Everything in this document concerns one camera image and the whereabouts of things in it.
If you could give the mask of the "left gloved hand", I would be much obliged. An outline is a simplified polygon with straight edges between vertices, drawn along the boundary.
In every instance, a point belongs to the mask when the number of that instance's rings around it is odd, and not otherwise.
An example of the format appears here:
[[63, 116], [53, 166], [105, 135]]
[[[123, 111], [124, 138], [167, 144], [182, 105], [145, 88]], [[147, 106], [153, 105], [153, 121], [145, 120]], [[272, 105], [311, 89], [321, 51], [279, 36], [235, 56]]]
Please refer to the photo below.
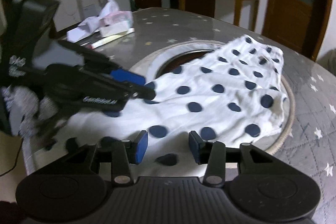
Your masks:
[[36, 137], [47, 151], [74, 114], [70, 106], [58, 106], [48, 96], [39, 98], [25, 86], [1, 87], [1, 132], [23, 139]]

